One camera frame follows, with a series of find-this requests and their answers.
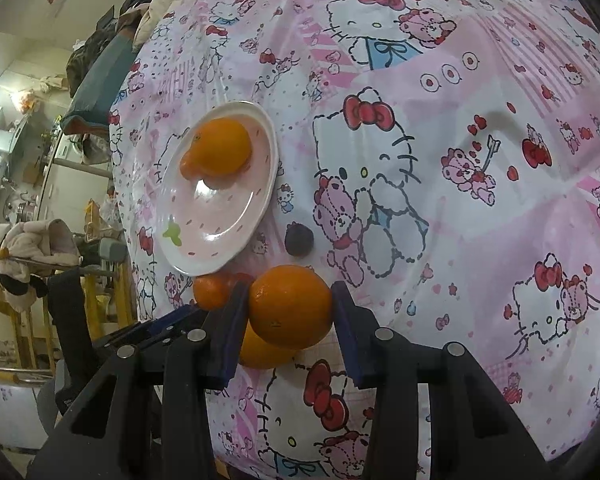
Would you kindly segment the small mandarin orange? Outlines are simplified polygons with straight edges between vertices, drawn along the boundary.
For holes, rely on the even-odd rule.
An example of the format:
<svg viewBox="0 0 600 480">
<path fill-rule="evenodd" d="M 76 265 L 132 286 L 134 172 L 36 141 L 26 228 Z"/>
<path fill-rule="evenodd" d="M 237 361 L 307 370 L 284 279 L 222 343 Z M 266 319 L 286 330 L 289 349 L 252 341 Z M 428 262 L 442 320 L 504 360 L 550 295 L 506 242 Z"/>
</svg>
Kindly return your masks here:
<svg viewBox="0 0 600 480">
<path fill-rule="evenodd" d="M 178 166 L 181 176 L 187 181 L 193 181 L 201 175 L 197 156 L 193 151 L 186 151 Z"/>
</svg>

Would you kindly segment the dark plum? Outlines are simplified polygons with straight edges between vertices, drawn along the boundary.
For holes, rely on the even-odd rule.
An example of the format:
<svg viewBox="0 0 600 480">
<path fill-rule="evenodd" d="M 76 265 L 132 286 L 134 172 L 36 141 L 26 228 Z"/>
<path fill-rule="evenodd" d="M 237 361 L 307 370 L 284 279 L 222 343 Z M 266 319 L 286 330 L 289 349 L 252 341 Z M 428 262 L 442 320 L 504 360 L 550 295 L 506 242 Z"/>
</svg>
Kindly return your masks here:
<svg viewBox="0 0 600 480">
<path fill-rule="evenodd" d="M 314 246 L 313 232 L 302 223 L 291 222 L 286 229 L 284 245 L 288 255 L 303 258 L 312 252 Z"/>
</svg>

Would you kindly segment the red tomato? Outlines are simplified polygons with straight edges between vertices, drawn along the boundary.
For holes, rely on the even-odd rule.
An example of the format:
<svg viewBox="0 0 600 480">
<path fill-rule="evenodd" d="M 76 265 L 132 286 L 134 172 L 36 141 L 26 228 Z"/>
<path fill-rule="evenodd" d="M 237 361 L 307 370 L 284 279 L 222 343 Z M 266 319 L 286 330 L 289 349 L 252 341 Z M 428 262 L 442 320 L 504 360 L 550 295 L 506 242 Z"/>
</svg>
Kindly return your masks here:
<svg viewBox="0 0 600 480">
<path fill-rule="evenodd" d="M 244 272 L 230 273 L 226 278 L 226 282 L 230 287 L 234 287 L 238 283 L 250 285 L 253 281 L 254 277 Z"/>
</svg>

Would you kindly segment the plush toy on rack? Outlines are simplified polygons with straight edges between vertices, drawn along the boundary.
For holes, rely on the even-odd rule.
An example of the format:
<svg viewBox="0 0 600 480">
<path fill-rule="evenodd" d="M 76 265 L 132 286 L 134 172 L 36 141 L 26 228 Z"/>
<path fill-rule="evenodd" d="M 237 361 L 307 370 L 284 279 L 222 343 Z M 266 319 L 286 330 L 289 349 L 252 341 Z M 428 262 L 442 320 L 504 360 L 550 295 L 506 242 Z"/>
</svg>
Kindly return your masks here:
<svg viewBox="0 0 600 480">
<path fill-rule="evenodd" d="M 26 312 L 48 294 L 45 278 L 55 266 L 74 268 L 82 263 L 73 232 L 61 219 L 19 222 L 0 239 L 0 283 L 12 310 Z"/>
</svg>

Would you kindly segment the large orange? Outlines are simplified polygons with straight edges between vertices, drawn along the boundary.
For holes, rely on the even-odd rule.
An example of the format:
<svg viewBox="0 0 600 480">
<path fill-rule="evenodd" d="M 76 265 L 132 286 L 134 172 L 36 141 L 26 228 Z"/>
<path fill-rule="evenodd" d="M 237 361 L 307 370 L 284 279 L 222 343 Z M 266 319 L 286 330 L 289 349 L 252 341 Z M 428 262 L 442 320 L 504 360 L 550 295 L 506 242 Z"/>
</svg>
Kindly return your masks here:
<svg viewBox="0 0 600 480">
<path fill-rule="evenodd" d="M 197 174 L 227 177 L 250 159 L 252 144 L 247 128 L 237 119 L 221 117 L 198 128 L 188 158 Z"/>
</svg>

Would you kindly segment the blue pillow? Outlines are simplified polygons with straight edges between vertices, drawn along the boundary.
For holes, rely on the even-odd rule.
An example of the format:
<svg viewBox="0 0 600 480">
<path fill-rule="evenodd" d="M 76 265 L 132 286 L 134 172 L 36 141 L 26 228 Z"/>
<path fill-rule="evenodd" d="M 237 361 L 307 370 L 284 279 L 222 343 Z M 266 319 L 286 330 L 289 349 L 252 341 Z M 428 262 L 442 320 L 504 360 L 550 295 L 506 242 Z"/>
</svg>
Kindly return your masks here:
<svg viewBox="0 0 600 480">
<path fill-rule="evenodd" d="M 110 108 L 136 58 L 132 40 L 117 34 L 87 72 L 60 123 L 65 136 L 108 134 Z"/>
</svg>

